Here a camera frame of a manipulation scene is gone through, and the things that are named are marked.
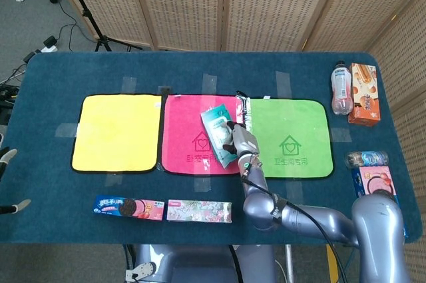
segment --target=teal snack package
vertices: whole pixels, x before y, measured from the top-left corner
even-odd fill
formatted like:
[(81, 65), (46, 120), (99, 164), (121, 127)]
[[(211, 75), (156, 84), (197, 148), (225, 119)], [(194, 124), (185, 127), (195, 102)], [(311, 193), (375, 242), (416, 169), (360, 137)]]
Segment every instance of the teal snack package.
[(216, 155), (220, 164), (226, 168), (228, 164), (237, 158), (235, 154), (230, 154), (223, 149), (224, 144), (232, 142), (231, 130), (226, 125), (227, 121), (231, 121), (228, 110), (225, 105), (220, 105), (201, 113), (201, 119), (208, 139), (212, 144), (214, 155)]

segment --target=house logo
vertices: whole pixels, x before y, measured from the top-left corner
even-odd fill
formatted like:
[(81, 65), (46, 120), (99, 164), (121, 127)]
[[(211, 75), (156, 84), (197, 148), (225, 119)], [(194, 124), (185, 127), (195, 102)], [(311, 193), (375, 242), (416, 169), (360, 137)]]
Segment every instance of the house logo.
[(196, 138), (192, 140), (192, 143), (194, 143), (194, 150), (196, 152), (210, 151), (210, 142), (208, 140), (208, 137), (206, 136), (206, 133), (204, 133), (203, 131), (198, 133)]
[(280, 144), (283, 155), (299, 155), (299, 150), (301, 147), (301, 144), (291, 135), (288, 135), (286, 139)]

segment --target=tripod stand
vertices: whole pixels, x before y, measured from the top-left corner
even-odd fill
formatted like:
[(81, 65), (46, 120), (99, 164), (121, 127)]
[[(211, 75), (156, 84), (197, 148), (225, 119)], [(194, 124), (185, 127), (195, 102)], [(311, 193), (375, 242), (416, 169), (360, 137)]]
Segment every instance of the tripod stand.
[(108, 42), (120, 43), (121, 45), (126, 45), (129, 48), (135, 48), (135, 49), (138, 49), (138, 50), (142, 50), (142, 48), (138, 47), (137, 45), (131, 45), (130, 43), (119, 41), (119, 40), (107, 37), (106, 35), (103, 35), (102, 31), (99, 29), (99, 27), (98, 27), (95, 19), (92, 16), (91, 11), (87, 7), (85, 1), (84, 0), (79, 0), (79, 2), (81, 4), (81, 6), (83, 7), (82, 16), (86, 17), (87, 19), (89, 19), (91, 25), (93, 26), (93, 29), (96, 31), (96, 33), (97, 33), (97, 35), (99, 37), (98, 42), (96, 44), (96, 48), (95, 48), (96, 52), (99, 50), (99, 47), (101, 47), (102, 45), (105, 46), (105, 49), (107, 51), (112, 51)]

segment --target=yellow towel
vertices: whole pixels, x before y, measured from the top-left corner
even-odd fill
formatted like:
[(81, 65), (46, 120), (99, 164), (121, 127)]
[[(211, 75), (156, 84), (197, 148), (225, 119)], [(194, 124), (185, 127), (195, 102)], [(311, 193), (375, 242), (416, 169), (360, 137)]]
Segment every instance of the yellow towel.
[(138, 172), (157, 160), (161, 96), (87, 97), (75, 139), (72, 167), (82, 172)]

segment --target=blue tablecloth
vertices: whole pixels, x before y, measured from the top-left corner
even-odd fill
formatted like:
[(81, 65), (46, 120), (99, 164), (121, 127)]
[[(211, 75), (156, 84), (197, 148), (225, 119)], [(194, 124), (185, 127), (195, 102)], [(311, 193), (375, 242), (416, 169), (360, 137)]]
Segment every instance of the blue tablecloth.
[[(219, 95), (232, 95), (239, 90), (252, 97), (286, 94), (290, 97), (291, 89), (294, 99), (312, 99), (324, 105), (333, 135), (332, 175), (319, 180), (269, 180), (270, 190), (290, 198), (293, 203), (327, 206), (350, 216), (356, 196), (343, 161), (345, 153), (384, 150), (389, 153), (390, 169), (409, 234), (407, 241), (417, 240), (422, 233), (419, 209), (381, 76), (378, 76), (381, 122), (373, 128), (349, 125), (346, 117), (331, 111), (330, 75), (338, 60), (377, 66), (375, 59), (366, 53), (36, 55), (29, 63), (3, 143), (19, 152), (0, 182), (0, 204), (18, 203), (25, 198), (30, 198), (32, 203), (18, 214), (0, 216), (0, 241), (322, 243), (284, 229), (272, 233), (256, 230), (242, 211), (244, 194), (237, 176), (212, 176), (211, 190), (195, 192), (194, 177), (167, 174), (160, 169), (146, 174), (124, 174), (122, 180), (106, 174), (79, 174), (71, 170), (74, 138), (66, 131), (67, 127), (77, 124), (87, 95), (120, 93), (130, 86), (136, 93), (157, 93), (159, 86), (171, 86), (173, 93), (201, 93), (212, 88), (214, 79)], [(97, 194), (164, 201), (169, 198), (230, 201), (233, 223), (156, 222), (95, 215), (92, 205)]]

